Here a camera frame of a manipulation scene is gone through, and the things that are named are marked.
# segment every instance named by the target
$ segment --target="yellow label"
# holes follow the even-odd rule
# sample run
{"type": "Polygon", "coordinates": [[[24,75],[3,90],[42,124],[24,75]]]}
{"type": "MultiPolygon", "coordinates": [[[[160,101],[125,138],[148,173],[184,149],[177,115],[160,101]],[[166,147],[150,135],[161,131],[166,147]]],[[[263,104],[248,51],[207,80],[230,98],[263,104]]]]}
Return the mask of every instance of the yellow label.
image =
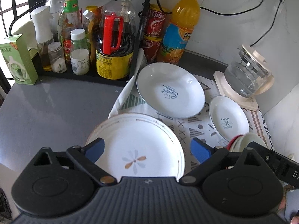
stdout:
{"type": "Polygon", "coordinates": [[[133,52],[122,57],[110,57],[100,54],[97,50],[97,72],[107,79],[121,79],[130,72],[132,56],[133,52]]]}

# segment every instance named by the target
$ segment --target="red handle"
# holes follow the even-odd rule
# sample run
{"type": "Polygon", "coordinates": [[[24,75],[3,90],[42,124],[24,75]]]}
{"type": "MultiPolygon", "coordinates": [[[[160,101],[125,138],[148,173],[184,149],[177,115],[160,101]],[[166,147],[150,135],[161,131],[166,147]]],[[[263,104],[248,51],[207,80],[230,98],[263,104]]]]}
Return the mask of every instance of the red handle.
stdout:
{"type": "Polygon", "coordinates": [[[121,46],[121,37],[123,33],[124,27],[124,18],[118,17],[115,15],[106,15],[104,22],[104,37],[103,37],[103,53],[106,55],[111,55],[112,52],[118,50],[121,46]],[[111,46],[112,44],[112,32],[113,32],[113,24],[114,20],[119,18],[119,26],[118,26],[118,40],[116,47],[111,46]]]}

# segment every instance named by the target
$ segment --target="gray countertop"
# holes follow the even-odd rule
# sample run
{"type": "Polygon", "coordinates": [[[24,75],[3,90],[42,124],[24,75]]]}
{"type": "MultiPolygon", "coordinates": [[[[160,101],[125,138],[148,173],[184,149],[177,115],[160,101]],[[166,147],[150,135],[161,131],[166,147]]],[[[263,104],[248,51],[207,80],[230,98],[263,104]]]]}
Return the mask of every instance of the gray countertop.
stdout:
{"type": "MultiPolygon", "coordinates": [[[[225,65],[184,53],[181,67],[213,80],[225,65]]],[[[65,151],[83,146],[90,132],[107,119],[122,88],[41,77],[34,86],[14,84],[0,108],[0,163],[21,172],[38,150],[65,151]]]]}

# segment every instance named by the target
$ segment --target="green box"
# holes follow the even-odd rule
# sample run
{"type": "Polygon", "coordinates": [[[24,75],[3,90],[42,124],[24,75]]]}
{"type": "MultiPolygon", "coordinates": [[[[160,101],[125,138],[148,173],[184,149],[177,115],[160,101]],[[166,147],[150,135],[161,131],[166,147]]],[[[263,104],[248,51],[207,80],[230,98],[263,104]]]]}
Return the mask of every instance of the green box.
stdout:
{"type": "Polygon", "coordinates": [[[34,85],[38,75],[22,35],[0,39],[0,50],[16,83],[34,85]]]}

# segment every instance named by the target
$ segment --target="red can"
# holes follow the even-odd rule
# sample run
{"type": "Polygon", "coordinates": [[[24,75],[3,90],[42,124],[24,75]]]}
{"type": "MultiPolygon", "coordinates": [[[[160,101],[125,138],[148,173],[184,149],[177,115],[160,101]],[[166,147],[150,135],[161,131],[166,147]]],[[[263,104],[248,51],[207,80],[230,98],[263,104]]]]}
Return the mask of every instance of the red can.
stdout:
{"type": "Polygon", "coordinates": [[[144,35],[142,48],[148,63],[153,63],[156,59],[162,38],[150,37],[144,35]]]}
{"type": "Polygon", "coordinates": [[[149,13],[147,15],[147,23],[144,29],[144,33],[151,37],[159,37],[162,32],[163,24],[166,18],[166,14],[162,13],[158,5],[151,4],[149,6],[149,13]]]}

